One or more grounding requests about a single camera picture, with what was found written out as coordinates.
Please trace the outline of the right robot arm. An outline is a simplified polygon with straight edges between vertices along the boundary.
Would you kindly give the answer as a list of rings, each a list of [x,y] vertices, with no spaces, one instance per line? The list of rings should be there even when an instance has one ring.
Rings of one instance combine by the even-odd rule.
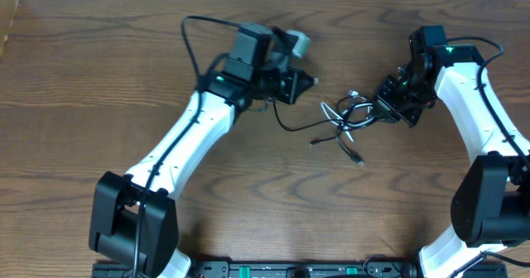
[[[441,100],[465,144],[470,168],[450,205],[450,226],[405,264],[405,277],[462,277],[489,256],[529,239],[529,141],[488,79],[475,37],[447,38],[422,26],[408,38],[411,60],[373,96],[381,122],[417,125]]]

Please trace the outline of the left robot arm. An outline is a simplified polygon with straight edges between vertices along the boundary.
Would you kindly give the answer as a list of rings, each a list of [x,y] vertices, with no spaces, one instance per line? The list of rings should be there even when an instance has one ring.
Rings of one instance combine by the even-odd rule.
[[[111,277],[184,277],[190,258],[177,248],[176,205],[210,148],[255,100],[294,104],[316,82],[291,65],[306,53],[304,33],[236,24],[230,52],[197,74],[190,101],[169,132],[124,174],[95,186],[89,248],[118,263]]]

